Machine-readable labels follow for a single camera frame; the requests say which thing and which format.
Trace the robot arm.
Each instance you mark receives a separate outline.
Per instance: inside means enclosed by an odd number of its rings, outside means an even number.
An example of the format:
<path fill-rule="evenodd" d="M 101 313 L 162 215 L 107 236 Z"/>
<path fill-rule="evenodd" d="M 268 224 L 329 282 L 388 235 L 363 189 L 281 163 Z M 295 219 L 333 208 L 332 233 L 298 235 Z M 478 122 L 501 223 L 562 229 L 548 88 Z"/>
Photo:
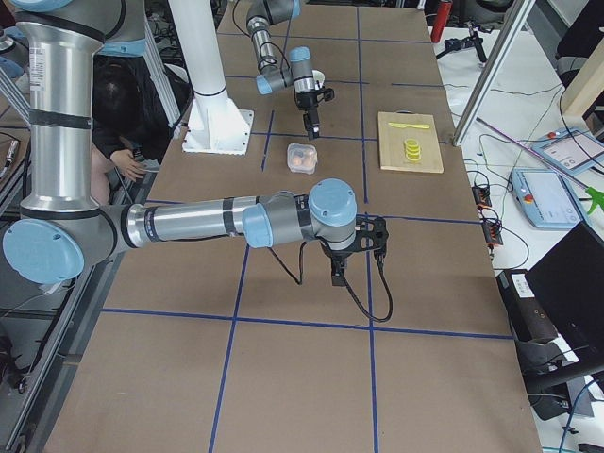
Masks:
<path fill-rule="evenodd" d="M 52 284 L 148 243 L 244 236 L 253 248 L 320 241 L 334 286 L 347 287 L 348 256 L 372 250 L 385 283 L 386 222 L 357 215 L 352 188 L 337 178 L 320 181 L 310 195 L 101 207 L 91 196 L 93 56 L 144 54 L 143 1 L 10 3 L 29 44 L 32 175 L 22 219 L 4 234 L 2 246 L 22 277 Z M 227 94 L 210 1 L 170 1 L 170 9 L 194 92 L 184 150 L 245 154 L 254 112 L 239 110 Z M 260 64 L 259 92 L 292 86 L 312 140 L 319 136 L 320 99 L 332 99 L 333 90 L 316 84 L 307 47 L 290 50 L 283 68 L 269 50 L 275 46 L 269 26 L 294 19 L 300 10 L 299 1 L 254 1 L 245 26 Z"/>
<path fill-rule="evenodd" d="M 331 101 L 335 93 L 319 79 L 321 73 L 314 69 L 308 47 L 298 46 L 284 53 L 270 33 L 271 26 L 289 22 L 300 12 L 298 1 L 254 1 L 246 14 L 245 26 L 256 53 L 259 93 L 267 95 L 291 88 L 312 141 L 320 136 L 319 105 Z"/>

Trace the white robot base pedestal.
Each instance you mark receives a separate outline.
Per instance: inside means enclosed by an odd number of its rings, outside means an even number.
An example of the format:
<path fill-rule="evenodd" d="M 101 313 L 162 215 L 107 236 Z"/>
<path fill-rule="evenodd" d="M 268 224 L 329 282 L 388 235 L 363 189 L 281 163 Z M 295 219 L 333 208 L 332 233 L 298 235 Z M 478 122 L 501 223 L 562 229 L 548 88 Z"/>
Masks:
<path fill-rule="evenodd" d="M 193 88 L 183 150 L 245 154 L 254 112 L 238 109 L 229 97 L 210 3 L 173 0 L 169 5 Z"/>

